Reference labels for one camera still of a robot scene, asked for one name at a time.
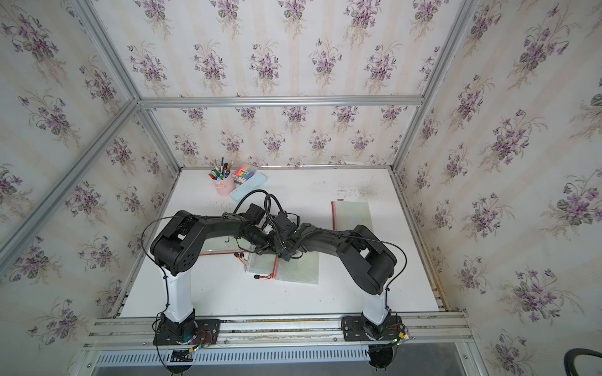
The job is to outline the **colourful marker box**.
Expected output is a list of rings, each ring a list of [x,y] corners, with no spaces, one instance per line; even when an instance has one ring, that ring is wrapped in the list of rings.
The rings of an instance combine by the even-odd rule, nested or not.
[[[252,178],[257,171],[257,167],[251,164],[243,164],[233,173],[233,179],[237,184],[243,184]]]

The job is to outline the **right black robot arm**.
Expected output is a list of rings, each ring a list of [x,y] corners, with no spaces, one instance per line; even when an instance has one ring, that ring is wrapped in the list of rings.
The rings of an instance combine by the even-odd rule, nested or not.
[[[389,244],[363,225],[352,230],[326,230],[302,223],[300,218],[292,222],[274,194],[266,195],[264,210],[272,228],[271,251],[287,262],[308,252],[337,257],[353,282],[366,294],[363,319],[370,328],[382,332],[390,316],[387,293],[397,264]]]

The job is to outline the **white ventilation grille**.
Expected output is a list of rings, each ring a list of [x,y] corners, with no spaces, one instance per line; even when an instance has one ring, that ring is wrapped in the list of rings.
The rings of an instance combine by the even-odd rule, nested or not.
[[[191,354],[184,350],[104,351],[98,368],[213,366],[282,363],[332,363],[369,360],[367,346],[301,346],[209,348]]]

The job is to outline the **pink pen cup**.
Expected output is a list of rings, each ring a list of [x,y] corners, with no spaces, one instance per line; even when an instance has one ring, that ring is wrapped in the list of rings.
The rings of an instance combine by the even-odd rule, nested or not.
[[[222,180],[214,180],[213,183],[219,196],[226,197],[236,189],[236,183],[233,175],[229,175],[229,177],[226,177]]]

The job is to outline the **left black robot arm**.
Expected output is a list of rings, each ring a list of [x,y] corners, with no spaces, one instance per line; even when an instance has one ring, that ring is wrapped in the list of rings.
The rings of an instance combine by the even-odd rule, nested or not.
[[[270,212],[273,195],[265,190],[253,190],[245,198],[263,194],[261,206],[250,205],[240,213],[239,206],[232,213],[221,216],[193,215],[180,210],[159,232],[150,245],[144,246],[146,256],[161,270],[166,286],[166,308],[159,313],[160,323],[180,334],[189,332],[195,318],[191,302],[190,270],[197,263],[206,241],[214,238],[244,239],[253,247],[253,252],[271,251],[272,236],[264,232],[261,222],[272,220]]]

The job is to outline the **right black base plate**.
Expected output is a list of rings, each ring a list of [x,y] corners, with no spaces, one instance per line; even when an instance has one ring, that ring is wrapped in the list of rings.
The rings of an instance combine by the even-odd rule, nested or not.
[[[391,313],[387,313],[381,324],[373,324],[364,315],[344,316],[341,330],[345,342],[393,342],[406,336],[406,326],[402,319]]]

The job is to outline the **black chair part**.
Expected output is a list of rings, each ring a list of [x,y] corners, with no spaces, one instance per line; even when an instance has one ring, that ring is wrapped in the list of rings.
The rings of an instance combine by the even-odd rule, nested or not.
[[[568,376],[601,375],[601,352],[575,348],[564,354],[564,372]]]

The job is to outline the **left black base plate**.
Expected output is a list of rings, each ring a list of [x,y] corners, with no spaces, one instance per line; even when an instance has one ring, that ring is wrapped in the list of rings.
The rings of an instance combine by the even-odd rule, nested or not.
[[[219,319],[194,319],[183,324],[162,316],[156,325],[154,346],[209,346],[215,345],[222,321]]]

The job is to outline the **mesh document bag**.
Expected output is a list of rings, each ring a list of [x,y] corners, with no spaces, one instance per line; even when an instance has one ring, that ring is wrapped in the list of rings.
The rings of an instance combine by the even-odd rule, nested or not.
[[[200,255],[226,255],[240,252],[253,252],[256,249],[245,239],[221,237],[207,239],[200,251]]]
[[[282,282],[318,285],[319,268],[319,255],[314,253],[307,253],[288,262],[280,260],[276,255],[250,254],[246,256],[245,272],[272,277]]]
[[[334,230],[353,230],[358,225],[373,230],[368,202],[333,201],[331,205]]]

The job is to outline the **aluminium mounting rail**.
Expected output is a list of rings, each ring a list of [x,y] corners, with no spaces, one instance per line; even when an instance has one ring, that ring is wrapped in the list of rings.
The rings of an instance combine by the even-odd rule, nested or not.
[[[198,339],[217,349],[269,346],[335,346],[401,343],[473,343],[475,337],[463,313],[394,313],[382,335],[371,337],[355,313],[199,316]],[[82,341],[84,350],[178,349],[169,332],[154,328],[154,318],[98,319]]]

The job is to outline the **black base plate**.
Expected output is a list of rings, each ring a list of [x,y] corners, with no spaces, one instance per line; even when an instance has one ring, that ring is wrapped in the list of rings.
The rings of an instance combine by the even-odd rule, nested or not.
[[[341,330],[345,342],[393,342],[406,336],[406,326],[402,319],[391,313],[387,313],[381,324],[373,324],[364,315],[344,316]]]
[[[183,324],[162,316],[156,325],[154,346],[209,346],[215,345],[222,321],[219,319],[194,319]]]

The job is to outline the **light blue pencil case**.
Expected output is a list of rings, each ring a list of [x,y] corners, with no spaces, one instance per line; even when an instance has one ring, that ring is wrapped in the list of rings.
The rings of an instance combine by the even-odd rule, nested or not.
[[[235,202],[240,202],[247,194],[253,190],[259,189],[266,182],[267,177],[261,172],[256,172],[243,184],[237,186],[232,192],[230,192],[229,197]]]

